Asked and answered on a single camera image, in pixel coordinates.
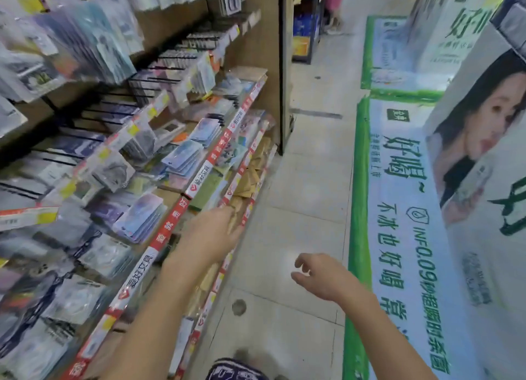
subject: hand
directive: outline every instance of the hand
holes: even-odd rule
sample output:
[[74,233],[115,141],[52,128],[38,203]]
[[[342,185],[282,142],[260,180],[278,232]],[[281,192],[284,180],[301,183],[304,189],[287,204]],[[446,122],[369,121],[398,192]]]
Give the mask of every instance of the hand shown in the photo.
[[334,301],[337,304],[346,290],[362,287],[358,279],[337,260],[326,254],[301,253],[296,262],[300,272],[292,272],[293,280],[308,292],[322,300]]
[[178,264],[183,265],[195,263],[203,269],[222,261],[236,246],[243,231],[242,226],[238,226],[232,233],[227,233],[234,214],[234,209],[228,206],[201,211],[185,224],[174,254],[170,254],[166,261],[179,261]]
[[442,218],[444,219],[446,226],[464,221],[468,218],[479,203],[480,197],[482,197],[483,193],[484,189],[478,188],[470,198],[467,198],[461,203],[450,200],[442,209]]

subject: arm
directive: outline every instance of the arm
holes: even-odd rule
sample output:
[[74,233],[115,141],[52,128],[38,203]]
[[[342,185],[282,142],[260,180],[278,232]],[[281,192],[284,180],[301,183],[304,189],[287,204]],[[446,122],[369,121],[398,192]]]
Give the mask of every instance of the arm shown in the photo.
[[102,380],[166,379],[192,291],[208,268],[234,248],[241,235],[241,227],[227,234],[232,214],[233,210],[225,207],[202,212],[188,222]]
[[379,380],[437,380],[424,360],[380,307],[376,296],[337,260],[300,254],[292,278],[307,291],[336,302],[354,324]]

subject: red heart logo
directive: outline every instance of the red heart logo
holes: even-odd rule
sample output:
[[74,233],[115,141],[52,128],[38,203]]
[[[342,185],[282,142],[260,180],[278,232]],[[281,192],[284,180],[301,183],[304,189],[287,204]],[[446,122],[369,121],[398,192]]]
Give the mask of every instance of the red heart logo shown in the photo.
[[121,294],[119,294],[119,300],[125,300],[130,297],[130,292],[128,289],[124,289]]

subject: woman's lips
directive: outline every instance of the woman's lips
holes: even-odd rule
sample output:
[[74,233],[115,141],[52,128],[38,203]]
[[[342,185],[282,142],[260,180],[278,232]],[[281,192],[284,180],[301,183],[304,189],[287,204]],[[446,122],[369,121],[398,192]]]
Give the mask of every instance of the woman's lips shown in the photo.
[[482,141],[480,141],[480,147],[482,148],[483,153],[490,150],[492,147],[495,146],[495,144],[496,144],[495,141],[491,139],[483,139]]

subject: metal floor strip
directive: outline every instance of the metal floor strip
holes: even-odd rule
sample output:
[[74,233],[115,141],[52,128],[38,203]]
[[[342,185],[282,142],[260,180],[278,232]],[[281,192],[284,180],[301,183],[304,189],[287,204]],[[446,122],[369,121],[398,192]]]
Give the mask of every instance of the metal floor strip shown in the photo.
[[290,108],[290,112],[292,114],[303,114],[304,116],[325,117],[325,118],[337,119],[337,120],[343,119],[343,116],[341,114],[327,113],[325,111],[311,111],[311,110]]

